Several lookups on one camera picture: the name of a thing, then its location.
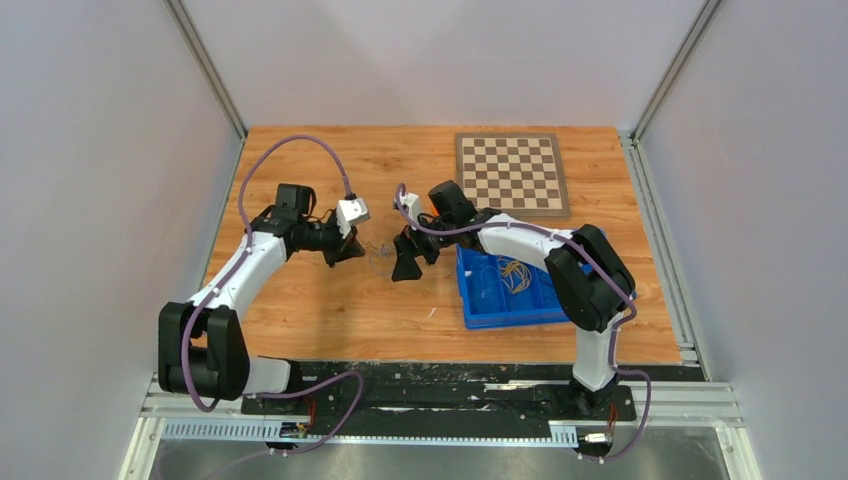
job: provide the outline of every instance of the wooden chessboard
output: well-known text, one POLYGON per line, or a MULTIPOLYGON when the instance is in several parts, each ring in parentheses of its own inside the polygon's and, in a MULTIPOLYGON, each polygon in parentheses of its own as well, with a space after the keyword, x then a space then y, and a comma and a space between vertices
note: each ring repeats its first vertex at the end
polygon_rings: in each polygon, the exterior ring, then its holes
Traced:
POLYGON ((554 134, 458 133, 456 163, 459 184, 477 208, 519 218, 571 215, 554 134))

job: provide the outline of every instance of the blue tray compartment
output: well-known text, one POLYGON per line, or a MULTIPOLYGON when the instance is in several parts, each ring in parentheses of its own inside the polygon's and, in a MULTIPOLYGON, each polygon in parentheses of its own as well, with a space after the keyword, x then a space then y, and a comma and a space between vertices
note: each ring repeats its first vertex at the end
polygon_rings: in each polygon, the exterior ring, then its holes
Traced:
MULTIPOLYGON (((501 260, 510 261, 509 257, 501 260)), ((550 275, 536 267, 527 267, 533 275, 530 287, 512 294, 501 281, 498 257, 457 246, 456 277, 465 327, 477 330, 567 322, 550 275)), ((583 266, 585 273, 591 270, 591 266, 583 266)))

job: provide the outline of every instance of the purple cable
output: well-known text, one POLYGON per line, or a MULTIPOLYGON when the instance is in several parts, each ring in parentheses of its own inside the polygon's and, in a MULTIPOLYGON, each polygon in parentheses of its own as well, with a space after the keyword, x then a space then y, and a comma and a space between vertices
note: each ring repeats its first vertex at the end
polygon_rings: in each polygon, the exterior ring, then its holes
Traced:
POLYGON ((570 238, 566 238, 562 235, 557 235, 557 234, 551 235, 551 232, 549 232, 544 227, 540 227, 538 225, 533 225, 533 224, 530 224, 530 223, 523 223, 523 222, 490 222, 490 223, 481 223, 481 224, 477 224, 477 225, 469 225, 467 227, 457 228, 457 229, 454 229, 454 230, 441 230, 441 231, 440 230, 432 230, 432 229, 429 229, 427 227, 421 226, 421 224, 419 224, 412 217, 409 216, 409 213, 406 211, 405 208, 401 207, 401 205, 402 205, 401 196, 403 196, 405 194, 406 194, 406 185, 403 184, 403 183, 398 184, 397 190, 395 191, 395 205, 398 207, 398 210, 400 211, 401 215, 403 215, 403 218, 406 219, 406 223, 408 223, 409 226, 411 226, 412 228, 414 228, 418 231, 421 231, 421 232, 424 232, 428 235, 433 235, 433 236, 436 236, 436 237, 445 237, 445 236, 450 236, 450 235, 460 235, 460 234, 463 234, 463 233, 473 232, 475 230, 482 230, 484 228, 506 227, 506 228, 522 228, 524 230, 530 230, 530 231, 536 232, 536 233, 541 234, 541 235, 546 236, 546 237, 552 237, 552 238, 555 238, 555 239, 559 240, 560 242, 568 245, 574 251, 579 253, 580 256, 583 257, 583 260, 585 260, 586 263, 591 265, 592 268, 595 270, 595 272, 597 272, 598 275, 604 280, 604 282, 606 282, 610 286, 610 288, 612 288, 612 290, 616 293, 616 295, 618 295, 621 298, 621 300, 627 305, 627 308, 630 309, 630 313, 627 316, 625 316, 624 318, 622 318, 621 320, 613 323, 612 326, 610 327, 610 328, 612 328, 612 332, 610 333, 610 348, 609 348, 609 353, 608 353, 608 356, 607 356, 607 362, 609 363, 610 368, 612 368, 612 370, 619 375, 622 375, 622 376, 625 376, 625 377, 640 377, 640 378, 645 380, 645 382, 646 382, 645 411, 642 413, 642 420, 639 422, 639 428, 636 430, 636 435, 633 437, 633 440, 631 440, 630 443, 628 443, 627 446, 624 447, 620 452, 618 452, 614 455, 610 455, 608 457, 603 457, 603 458, 594 457, 594 456, 591 456, 591 455, 585 455, 585 457, 590 459, 590 460, 596 461, 596 462, 601 462, 601 461, 611 462, 611 461, 614 461, 614 460, 617 460, 617 459, 623 457, 630 450, 632 450, 633 447, 636 445, 636 442, 638 442, 639 439, 642 437, 642 435, 645 431, 645 425, 648 422, 648 413, 650 411, 650 406, 651 406, 651 377, 647 373, 643 372, 642 370, 636 370, 636 369, 623 370, 623 369, 619 368, 618 365, 615 363, 615 345, 616 345, 616 341, 618 340, 618 329, 621 328, 622 325, 633 320, 633 318, 636 317, 636 312, 637 312, 636 305, 633 303, 633 300, 630 299, 630 296, 627 295, 626 293, 624 293, 624 291, 618 285, 616 285, 616 283, 612 280, 612 278, 610 278, 610 276, 600 267, 600 265, 598 265, 598 262, 596 262, 595 259, 593 259, 592 256, 589 255, 586 252, 586 250, 583 249, 583 247, 578 245, 574 240, 572 240, 570 238))
POLYGON ((244 211, 244 192, 247 188, 247 182, 250 181, 250 178, 253 176, 253 173, 256 172, 256 169, 259 168, 260 165, 262 165, 262 162, 264 162, 265 159, 267 159, 272 153, 274 153, 275 150, 294 140, 309 140, 324 147, 324 150, 326 150, 327 153, 329 153, 330 156, 333 157, 333 160, 336 162, 336 166, 339 167, 339 173, 342 174, 342 181, 345 185, 345 194, 350 195, 352 193, 350 189, 350 180, 348 180, 347 178, 347 172, 345 172, 344 165, 342 165, 342 161, 339 156, 336 155, 336 152, 334 152, 329 145, 324 143, 324 141, 315 138, 311 135, 292 135, 290 137, 286 137, 280 140, 279 142, 272 145, 271 148, 266 150, 265 153, 263 153, 262 156, 259 157, 259 160, 257 160, 256 163, 252 167, 250 167, 250 170, 247 171, 247 175, 244 176, 244 180, 242 180, 241 182, 241 188, 239 189, 237 203, 239 216, 241 216, 241 221, 242 223, 244 223, 244 229, 247 233, 247 241, 245 243, 246 248, 242 251, 241 255, 239 255, 239 258, 236 260, 236 263, 233 264, 233 267, 228 270, 223 277, 221 277, 221 280, 217 284, 215 284, 215 287, 210 290, 209 293, 207 293, 202 300, 200 300, 196 307, 194 307, 194 311, 191 312, 191 316, 189 316, 188 318, 188 323, 186 323, 185 332, 183 333, 183 339, 180 345, 180 364, 183 369, 183 377, 185 378, 186 389, 188 390, 188 394, 191 397, 191 400, 194 402, 195 405, 197 405, 197 408, 199 408, 203 412, 211 412, 212 410, 215 410, 215 407, 218 405, 219 399, 216 398, 212 401, 211 404, 206 405, 205 403, 203 403, 203 400, 201 400, 200 395, 197 393, 197 388, 194 386, 194 379, 191 378, 191 369, 189 368, 188 358, 189 345, 191 344, 191 330, 192 328, 194 328, 194 324, 197 322, 197 318, 200 316, 200 312, 202 312, 203 309, 206 308, 206 305, 208 305, 209 302, 212 301, 212 297, 215 296, 215 292, 220 291, 224 288, 224 285, 226 285, 227 282, 230 281, 230 279, 233 277, 233 275, 238 272, 239 268, 241 268, 241 266, 247 260, 248 255, 250 255, 249 250, 250 247, 252 247, 253 245, 253 230, 250 228, 250 219, 247 218, 247 214, 244 211))
POLYGON ((324 445, 325 443, 327 443, 327 441, 329 439, 333 438, 333 436, 335 436, 336 433, 342 428, 342 425, 345 424, 347 419, 350 417, 350 414, 353 413, 354 407, 356 407, 356 404, 359 403, 359 399, 362 397, 362 391, 365 388, 365 379, 362 377, 361 373, 355 372, 355 371, 344 372, 340 375, 336 375, 335 377, 330 378, 329 380, 325 380, 325 381, 323 381, 323 382, 321 382, 317 385, 313 385, 313 386, 307 388, 306 390, 302 390, 300 392, 295 392, 295 393, 257 393, 256 394, 256 396, 258 398, 273 398, 273 399, 298 398, 298 397, 302 397, 304 395, 309 395, 310 393, 317 392, 318 390, 321 390, 322 388, 326 387, 327 385, 331 385, 331 384, 338 382, 339 380, 341 380, 345 377, 351 377, 351 376, 356 377, 356 379, 359 380, 359 388, 356 390, 356 396, 353 397, 353 401, 350 402, 350 406, 347 408, 347 411, 345 412, 342 419, 339 420, 339 423, 337 423, 336 426, 333 427, 332 430, 330 430, 330 433, 328 433, 323 438, 321 438, 321 440, 318 440, 317 442, 315 442, 315 443, 313 443, 313 444, 311 444, 311 445, 309 445, 308 447, 305 447, 305 448, 298 448, 298 449, 294 449, 294 450, 271 450, 271 452, 269 452, 268 450, 262 450, 262 451, 259 451, 259 452, 256 452, 256 453, 251 453, 251 454, 245 455, 241 458, 237 458, 237 459, 233 460, 232 462, 224 465, 223 467, 219 468, 218 470, 215 470, 214 472, 210 473, 209 475, 203 477, 203 480, 210 480, 212 478, 215 478, 218 475, 224 473, 225 471, 227 471, 227 470, 229 470, 229 469, 231 469, 231 468, 233 468, 237 465, 241 465, 242 463, 253 460, 254 458, 266 457, 272 452, 277 453, 277 454, 281 454, 281 455, 284 455, 284 456, 296 455, 296 454, 300 454, 300 453, 309 453, 312 450, 315 450, 316 448, 320 447, 321 445, 324 445))

